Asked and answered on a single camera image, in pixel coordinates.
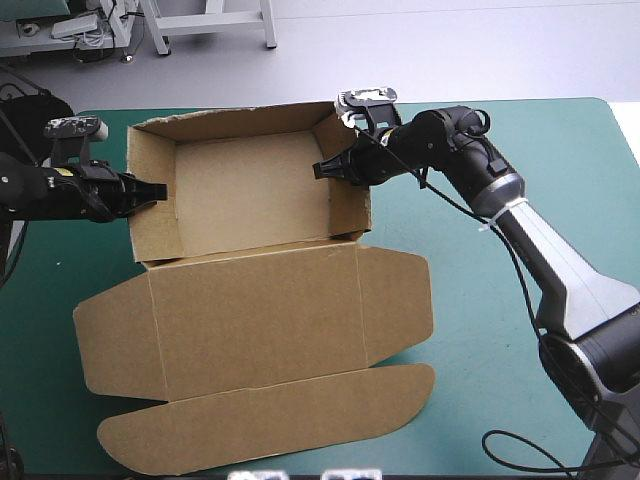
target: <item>table surface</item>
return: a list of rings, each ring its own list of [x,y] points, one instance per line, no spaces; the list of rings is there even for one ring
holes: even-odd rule
[[[401,105],[405,120],[442,104]],[[606,103],[595,99],[470,102],[492,116],[490,138],[527,181],[527,196],[603,273],[640,284],[640,170]],[[110,138],[96,158],[124,168],[126,126],[176,110],[104,111]],[[452,189],[441,175],[432,182]],[[363,242],[430,261],[435,333],[385,363],[427,362],[434,393],[404,428],[380,438],[257,460],[233,469],[379,467],[393,474],[512,474],[480,448],[491,428],[524,434],[568,464],[591,434],[546,378],[503,247],[408,175],[373,189]],[[72,321],[79,301],[138,273],[127,224],[30,226],[13,279],[0,291],[0,407],[30,473],[126,472],[96,440],[99,422],[154,402],[98,396],[82,376]],[[536,301],[537,289],[532,284]],[[512,443],[514,461],[544,464]],[[222,473],[231,468],[215,470]]]

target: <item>open cardboard box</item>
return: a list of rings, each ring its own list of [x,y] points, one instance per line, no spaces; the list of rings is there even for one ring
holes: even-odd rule
[[[91,391],[168,403],[102,422],[116,460],[182,474],[378,436],[422,408],[430,367],[368,367],[431,334],[426,260],[356,243],[368,190],[313,177],[353,141],[330,103],[130,128],[129,169],[169,200],[130,219],[148,271],[74,319]]]

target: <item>box flap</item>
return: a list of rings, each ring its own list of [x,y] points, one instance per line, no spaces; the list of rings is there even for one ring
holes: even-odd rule
[[[73,319],[89,390],[105,395],[126,392],[138,398],[165,397],[147,274],[82,302]]]
[[[398,365],[207,395],[107,418],[98,439],[136,472],[180,475],[392,432],[434,379],[427,365]]]
[[[369,365],[431,336],[431,284],[424,257],[360,246],[358,269]]]
[[[332,102],[314,102],[206,110],[153,118],[135,128],[178,143],[191,143],[311,130],[329,116],[336,116]]]
[[[263,387],[365,368],[431,334],[418,256],[333,241],[209,259],[153,268],[143,276],[152,295],[123,284],[78,307],[92,391],[179,400]],[[164,372],[162,382],[153,377],[166,387],[159,396],[130,388],[144,375],[138,357],[127,368],[117,358],[151,353],[141,343],[160,345],[160,360],[154,351],[141,364]]]
[[[349,147],[331,103],[197,112],[129,129],[129,170],[169,199],[130,219],[136,261],[196,257],[369,230],[366,188],[316,180]]]
[[[128,219],[136,261],[184,256],[176,213],[175,143],[130,128],[128,170],[151,183],[167,184],[167,200],[139,210]]]

